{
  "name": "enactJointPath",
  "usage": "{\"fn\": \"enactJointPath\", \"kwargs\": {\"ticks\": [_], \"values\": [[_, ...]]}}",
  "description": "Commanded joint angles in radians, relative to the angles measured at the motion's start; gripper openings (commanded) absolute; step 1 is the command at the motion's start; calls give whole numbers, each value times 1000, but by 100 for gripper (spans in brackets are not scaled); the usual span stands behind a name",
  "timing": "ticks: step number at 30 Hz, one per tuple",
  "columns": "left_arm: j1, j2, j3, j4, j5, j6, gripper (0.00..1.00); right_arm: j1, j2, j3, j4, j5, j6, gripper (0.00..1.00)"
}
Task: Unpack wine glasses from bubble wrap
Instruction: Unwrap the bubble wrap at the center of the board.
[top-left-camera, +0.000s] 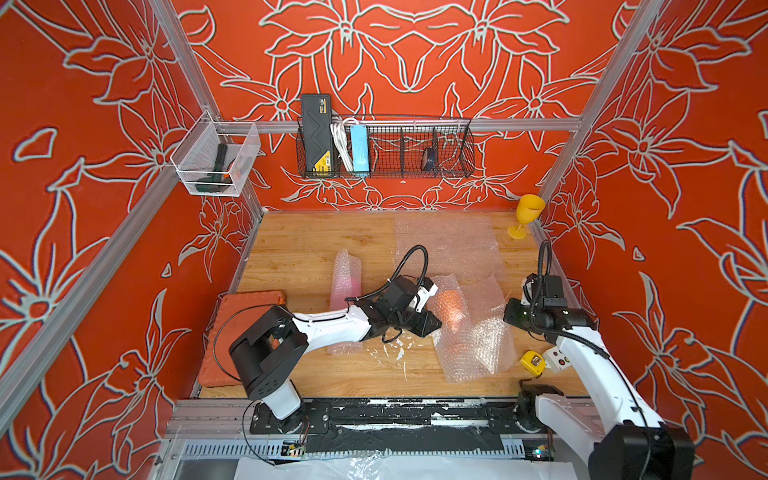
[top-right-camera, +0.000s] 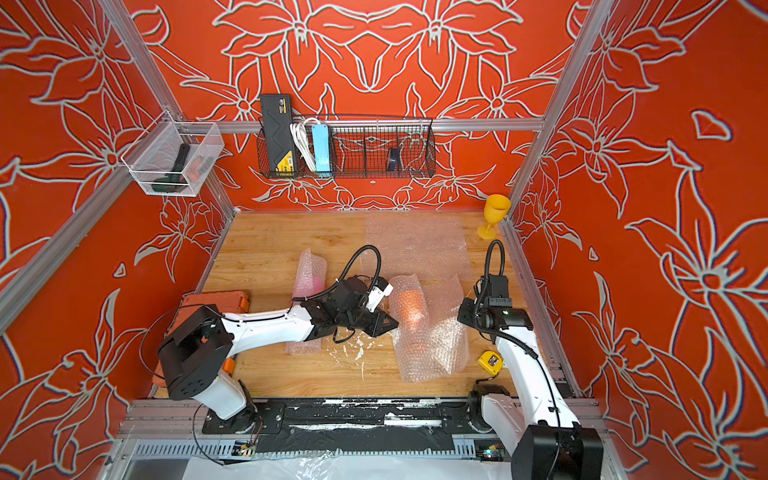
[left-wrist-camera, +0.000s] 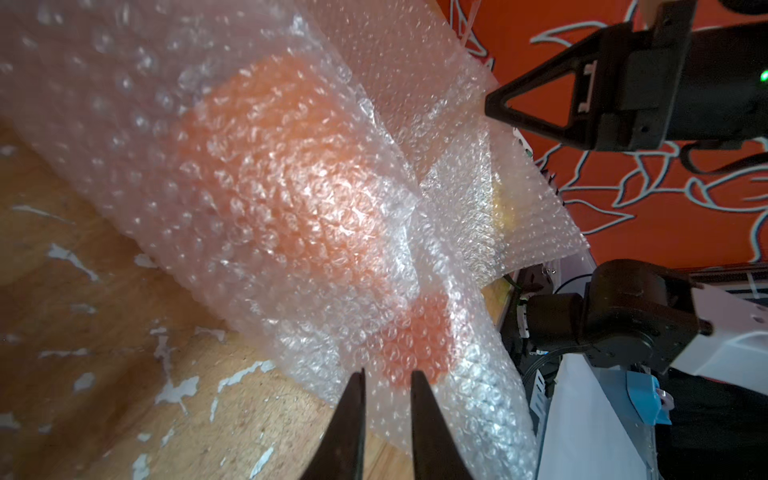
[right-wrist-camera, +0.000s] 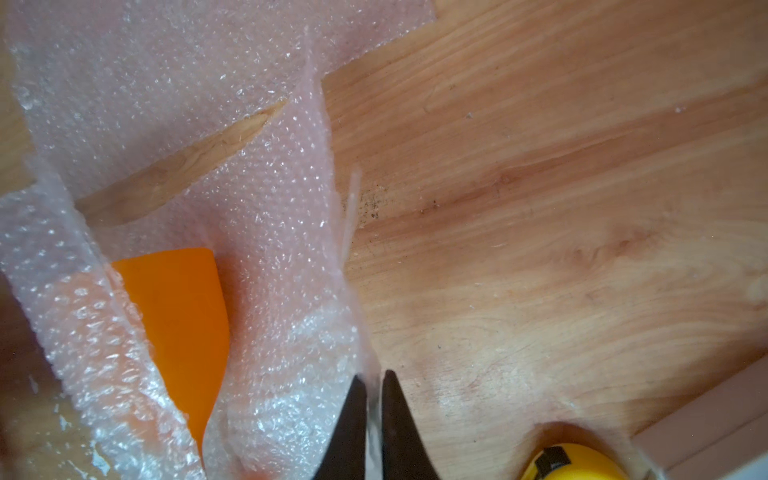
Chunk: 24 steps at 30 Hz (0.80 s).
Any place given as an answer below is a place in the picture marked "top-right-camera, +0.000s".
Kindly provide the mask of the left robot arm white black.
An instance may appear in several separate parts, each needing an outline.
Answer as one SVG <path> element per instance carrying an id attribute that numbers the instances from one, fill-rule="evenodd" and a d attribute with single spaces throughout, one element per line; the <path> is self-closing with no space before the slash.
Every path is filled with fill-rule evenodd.
<path id="1" fill-rule="evenodd" d="M 393 291 L 382 277 L 367 284 L 353 276 L 282 310 L 236 314 L 201 305 L 158 348 L 168 396 L 195 400 L 223 421 L 252 422 L 257 410 L 247 388 L 224 371 L 227 359 L 273 344 L 334 337 L 341 329 L 379 337 L 398 327 L 380 307 Z"/>

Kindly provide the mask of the bubble orange glass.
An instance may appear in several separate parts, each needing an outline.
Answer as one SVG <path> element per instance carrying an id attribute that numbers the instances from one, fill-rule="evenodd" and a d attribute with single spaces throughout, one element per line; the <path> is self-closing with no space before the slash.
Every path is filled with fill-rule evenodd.
<path id="1" fill-rule="evenodd" d="M 398 322 L 391 336 L 401 379 L 420 383 L 463 371 L 470 346 L 468 328 L 458 321 L 465 299 L 459 277 L 423 284 L 415 274 L 400 275 L 391 285 L 388 308 Z"/>

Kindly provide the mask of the clear bubble wrap sheet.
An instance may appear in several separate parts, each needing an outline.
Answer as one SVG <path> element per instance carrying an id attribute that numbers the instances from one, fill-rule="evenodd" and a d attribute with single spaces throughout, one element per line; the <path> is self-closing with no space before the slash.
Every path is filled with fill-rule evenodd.
<path id="1" fill-rule="evenodd" d="M 461 219 L 441 213 L 384 213 L 365 222 L 365 239 L 380 251 L 380 275 L 422 281 L 453 275 L 466 280 L 470 257 Z"/>

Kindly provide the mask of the yellow plastic wine glass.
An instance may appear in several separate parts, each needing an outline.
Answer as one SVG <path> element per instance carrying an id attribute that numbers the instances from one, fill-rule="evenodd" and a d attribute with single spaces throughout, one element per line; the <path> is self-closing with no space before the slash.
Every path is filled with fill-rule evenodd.
<path id="1" fill-rule="evenodd" d="M 506 217 L 510 208 L 511 201 L 507 196 L 501 194 L 488 196 L 483 210 L 485 224 L 477 229 L 478 236 L 484 240 L 494 240 L 495 226 Z"/>

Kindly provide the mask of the bubble pink glass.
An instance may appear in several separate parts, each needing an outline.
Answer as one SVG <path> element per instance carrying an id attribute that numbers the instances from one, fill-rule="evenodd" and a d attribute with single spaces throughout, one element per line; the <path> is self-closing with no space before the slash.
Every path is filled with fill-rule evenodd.
<path id="1" fill-rule="evenodd" d="M 293 288 L 294 297 L 307 297 L 320 293 L 326 288 L 327 261 L 307 248 L 299 256 L 299 263 Z M 321 340 L 288 342 L 285 348 L 289 355 L 314 354 L 321 351 Z"/>

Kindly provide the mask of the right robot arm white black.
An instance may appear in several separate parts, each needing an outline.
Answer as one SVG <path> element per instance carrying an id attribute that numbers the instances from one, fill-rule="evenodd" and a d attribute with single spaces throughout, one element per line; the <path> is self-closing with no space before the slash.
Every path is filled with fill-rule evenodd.
<path id="1" fill-rule="evenodd" d="M 602 440 L 568 406 L 542 361 L 527 312 L 515 308 L 504 275 L 485 274 L 458 320 L 487 335 L 508 368 L 517 401 L 498 386 L 476 386 L 469 415 L 493 430 L 511 454 L 513 479 L 599 479 Z"/>

